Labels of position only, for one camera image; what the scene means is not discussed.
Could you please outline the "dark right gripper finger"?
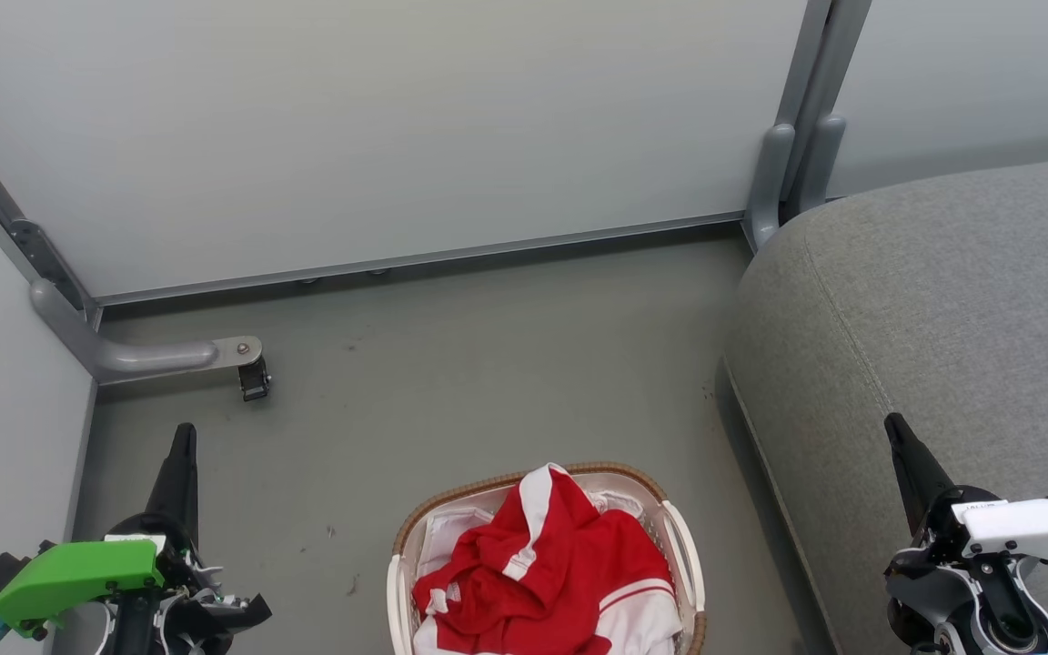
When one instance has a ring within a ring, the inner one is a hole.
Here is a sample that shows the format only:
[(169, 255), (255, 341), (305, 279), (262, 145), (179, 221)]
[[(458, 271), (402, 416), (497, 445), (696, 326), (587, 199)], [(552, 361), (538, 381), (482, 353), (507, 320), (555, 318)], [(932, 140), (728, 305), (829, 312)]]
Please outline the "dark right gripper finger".
[(918, 534), (932, 503), (952, 488), (948, 473), (915, 435), (900, 413), (885, 418), (885, 432), (892, 453), (892, 465), (905, 509), (911, 534)]

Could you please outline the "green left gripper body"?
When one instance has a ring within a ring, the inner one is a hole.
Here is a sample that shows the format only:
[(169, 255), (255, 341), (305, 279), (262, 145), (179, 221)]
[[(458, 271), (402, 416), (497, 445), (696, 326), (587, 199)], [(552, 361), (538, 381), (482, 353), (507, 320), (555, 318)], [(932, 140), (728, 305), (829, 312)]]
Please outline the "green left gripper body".
[(97, 540), (43, 544), (36, 556), (0, 555), (0, 620), (22, 637), (91, 601), (129, 592), (199, 592), (216, 586), (198, 547), (175, 547), (153, 515), (124, 519)]

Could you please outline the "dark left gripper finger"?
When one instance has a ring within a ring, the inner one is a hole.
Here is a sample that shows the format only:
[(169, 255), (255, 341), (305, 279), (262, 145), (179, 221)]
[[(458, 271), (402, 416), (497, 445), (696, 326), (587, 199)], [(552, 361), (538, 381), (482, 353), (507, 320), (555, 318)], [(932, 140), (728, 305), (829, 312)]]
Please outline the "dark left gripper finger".
[(180, 423), (148, 502), (153, 515), (175, 547), (198, 546), (198, 434), (192, 423)]

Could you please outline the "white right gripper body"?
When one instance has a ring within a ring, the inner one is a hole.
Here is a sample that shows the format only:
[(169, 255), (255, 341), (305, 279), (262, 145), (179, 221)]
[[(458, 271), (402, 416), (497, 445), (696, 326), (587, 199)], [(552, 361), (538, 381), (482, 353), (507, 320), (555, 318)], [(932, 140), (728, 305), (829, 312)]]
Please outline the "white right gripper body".
[(1002, 556), (1048, 562), (1048, 498), (1008, 501), (978, 488), (945, 489), (927, 503), (912, 545), (892, 556), (887, 571), (927, 575)]

